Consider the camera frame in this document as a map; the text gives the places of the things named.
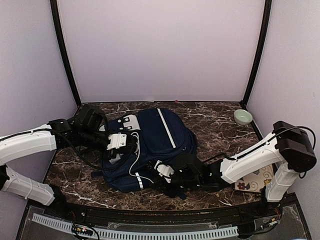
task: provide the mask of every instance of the patterned paper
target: patterned paper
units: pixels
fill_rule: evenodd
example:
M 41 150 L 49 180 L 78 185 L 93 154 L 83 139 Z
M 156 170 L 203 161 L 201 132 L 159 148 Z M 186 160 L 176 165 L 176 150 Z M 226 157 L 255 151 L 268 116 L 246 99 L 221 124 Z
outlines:
M 273 177 L 274 169 L 271 164 L 240 178 L 234 184 L 234 190 L 261 193 L 261 189 L 270 183 Z

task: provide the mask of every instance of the reflective strip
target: reflective strip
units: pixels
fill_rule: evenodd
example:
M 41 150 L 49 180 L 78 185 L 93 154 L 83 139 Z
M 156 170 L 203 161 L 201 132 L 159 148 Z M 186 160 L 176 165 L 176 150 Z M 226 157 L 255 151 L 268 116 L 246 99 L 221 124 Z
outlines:
M 170 139 L 170 142 L 171 142 L 171 144 L 172 144 L 172 147 L 175 149 L 175 148 L 176 148 L 176 145 L 175 145 L 174 139 L 173 139 L 172 136 L 171 136 L 171 133 L 170 133 L 170 131 L 169 131 L 168 125 L 167 125 L 167 123 L 166 123 L 166 120 L 165 120 L 164 116 L 162 115 L 161 110 L 160 110 L 159 108 L 157 108 L 157 109 L 158 109 L 158 112 L 159 112 L 159 114 L 160 114 L 160 117 L 161 117 L 162 123 L 163 123 L 163 125 L 164 125 L 164 128 L 165 128 L 165 130 L 166 130 L 166 134 L 168 134 L 168 137 L 169 137 L 169 139 Z
M 139 173 L 136 172 L 135 175 L 136 175 L 136 179 L 138 179 L 140 189 L 141 190 L 144 189 L 144 185 L 142 184 L 142 180 L 141 180 Z

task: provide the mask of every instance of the black metal frame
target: black metal frame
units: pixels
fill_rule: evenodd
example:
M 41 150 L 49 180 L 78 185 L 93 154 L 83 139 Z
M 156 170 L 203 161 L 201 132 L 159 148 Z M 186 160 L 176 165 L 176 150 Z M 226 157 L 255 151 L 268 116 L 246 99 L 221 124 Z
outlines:
M 62 57 L 65 73 L 66 73 L 68 81 L 69 81 L 69 85 L 70 85 L 70 88 L 71 88 L 71 91 L 73 94 L 73 98 L 74 98 L 77 106 L 80 107 L 82 102 L 80 99 L 80 95 L 79 95 L 79 92 L 78 92 L 78 89 L 76 86 L 75 78 L 73 76 L 73 73 L 71 70 L 71 65 L 69 62 L 68 54 L 67 54 L 66 44 L 65 44 L 65 40 L 64 40 L 64 36 L 63 36 L 60 17 L 59 17 L 59 9 L 58 9 L 57 0 L 50 0 L 50 4 L 51 4 L 51 12 L 52 12 L 52 18 L 53 18 L 56 38 L 57 38 L 57 41 L 59 44 L 60 54 Z M 240 102 L 241 105 L 243 106 L 242 108 L 244 108 L 244 109 L 247 107 L 252 89 L 254 87 L 255 79 L 256 79 L 259 64 L 260 64 L 260 60 L 262 57 L 262 52 L 263 52 L 264 45 L 265 45 L 268 24 L 269 24 L 269 18 L 270 18 L 270 13 L 271 13 L 271 4 L 272 4 L 272 0 L 265 0 L 260 35 L 259 35 L 259 40 L 257 43 L 255 57 L 254 57 L 250 77 L 248 80 L 248 84 L 246 86 L 246 90 L 245 90 L 245 93 L 243 96 L 243 100 Z
M 62 32 L 60 17 L 59 17 L 59 9 L 58 9 L 57 0 L 50 0 L 50 4 L 51 4 L 51 12 L 52 12 L 52 18 L 53 18 L 53 23 L 54 23 L 54 28 L 55 28 L 56 39 L 58 41 L 58 45 L 60 48 L 60 54 L 61 54 L 61 58 L 63 61 L 64 70 L 65 70 L 66 76 L 68 78 L 69 85 L 70 85 L 75 103 L 78 107 L 80 107 L 82 102 L 80 99 L 80 95 L 79 95 L 79 92 L 77 89 L 77 85 L 76 85 L 75 78 L 74 78 L 74 75 L 71 70 L 71 65 L 69 62 L 68 54 L 67 54 L 66 44 L 65 44 L 64 35 Z
M 77 222 L 91 226 L 108 226 L 108 223 L 127 223 L 138 225 L 179 225 L 209 222 L 218 222 L 220 226 L 243 226 L 252 224 L 254 218 L 248 217 L 242 213 L 246 212 L 246 210 L 248 209 L 256 208 L 258 204 L 259 202 L 252 202 L 236 206 L 189 211 L 119 210 L 83 206 L 72 203 L 70 203 L 69 206 L 70 210 L 75 213 L 75 219 L 77 220 Z M 282 201 L 282 206 L 290 206 L 292 204 L 295 204 L 298 209 L 306 238 L 308 240 L 311 240 L 311 235 L 306 219 L 295 193 L 287 194 Z M 16 240 L 20 240 L 30 206 L 44 209 L 45 214 L 57 217 L 57 215 L 52 212 L 49 207 L 29 200 L 24 210 L 22 220 L 20 222 Z
M 261 60 L 262 53 L 264 50 L 264 45 L 265 45 L 267 30 L 268 30 L 268 24 L 269 24 L 269 18 L 270 18 L 270 13 L 271 13 L 271 4 L 272 4 L 272 0 L 265 0 L 261 30 L 260 30 L 258 44 L 256 47 L 255 57 L 253 60 L 253 65 L 252 65 L 249 81 L 248 81 L 248 84 L 246 86 L 246 90 L 245 90 L 245 93 L 243 96 L 243 100 L 241 101 L 243 106 L 245 106 L 245 107 L 248 104 L 252 89 L 254 87 L 255 80 L 257 77 L 257 73 L 258 73 L 258 69 L 259 69 L 260 60 Z

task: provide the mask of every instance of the white arm segment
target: white arm segment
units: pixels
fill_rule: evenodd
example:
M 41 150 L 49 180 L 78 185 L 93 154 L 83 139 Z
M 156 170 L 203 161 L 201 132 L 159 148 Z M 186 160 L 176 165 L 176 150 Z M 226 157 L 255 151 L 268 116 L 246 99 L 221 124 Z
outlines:
M 240 155 L 247 153 L 248 151 L 256 148 L 257 146 L 265 143 L 274 134 L 269 133 L 264 139 L 262 139 L 257 144 L 249 147 L 248 149 L 234 155 L 232 158 L 236 159 Z M 269 144 L 264 145 L 247 156 L 240 158 L 239 160 L 228 160 L 224 159 L 221 163 L 220 172 L 222 172 L 221 178 L 227 183 L 232 184 L 238 181 L 240 178 L 259 170 L 270 164 L 276 162 L 285 161 L 285 159 L 280 154 L 279 150 L 275 148 L 277 144 L 277 139 L 274 138 L 269 142 Z
M 57 149 L 54 135 L 51 135 L 49 131 L 33 132 L 36 129 L 51 129 L 51 126 L 44 124 L 30 130 L 31 133 L 0 141 L 0 166 L 14 159 Z M 55 199 L 54 191 L 48 184 L 36 182 L 15 172 L 10 167 L 5 170 L 9 180 L 5 181 L 1 191 L 18 194 L 25 199 L 32 199 L 47 206 Z
M 51 126 L 44 124 L 36 129 L 51 129 Z M 56 139 L 49 131 L 37 131 L 33 133 L 14 136 L 4 141 L 0 141 L 0 166 L 11 160 L 18 159 L 31 154 L 56 150 Z
M 260 142 L 243 152 L 234 155 L 233 158 L 236 159 L 240 155 L 247 153 L 262 143 L 265 143 L 274 135 L 274 133 L 269 133 Z M 225 158 L 220 167 L 220 171 L 222 172 L 221 178 L 229 184 L 232 184 L 260 168 L 276 162 L 281 162 L 279 169 L 265 189 L 265 196 L 268 202 L 277 203 L 281 201 L 285 192 L 299 176 L 299 173 L 292 169 L 288 169 L 288 163 L 280 154 L 279 150 L 276 149 L 276 144 L 277 139 L 274 138 L 269 142 L 269 144 L 258 148 L 239 160 L 228 160 Z
M 10 167 L 6 168 L 6 174 L 10 180 L 4 183 L 2 191 L 18 194 L 26 200 L 32 199 L 46 206 L 54 201 L 54 191 L 48 184 L 36 182 L 17 173 Z
M 283 162 L 276 171 L 272 181 L 266 186 L 265 196 L 268 202 L 280 202 L 288 188 L 295 182 L 299 172 L 288 169 L 288 163 Z

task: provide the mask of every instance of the black joint housing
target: black joint housing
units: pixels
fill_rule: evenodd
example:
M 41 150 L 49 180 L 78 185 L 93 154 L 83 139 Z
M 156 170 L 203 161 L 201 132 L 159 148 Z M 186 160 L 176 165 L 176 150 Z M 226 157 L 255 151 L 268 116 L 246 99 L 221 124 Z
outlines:
M 289 123 L 278 121 L 273 124 L 273 132 L 278 134 L 292 127 L 294 126 Z M 298 128 L 292 129 L 277 136 L 276 140 L 276 148 L 288 162 L 290 169 L 303 173 L 316 165 L 317 158 L 306 131 Z

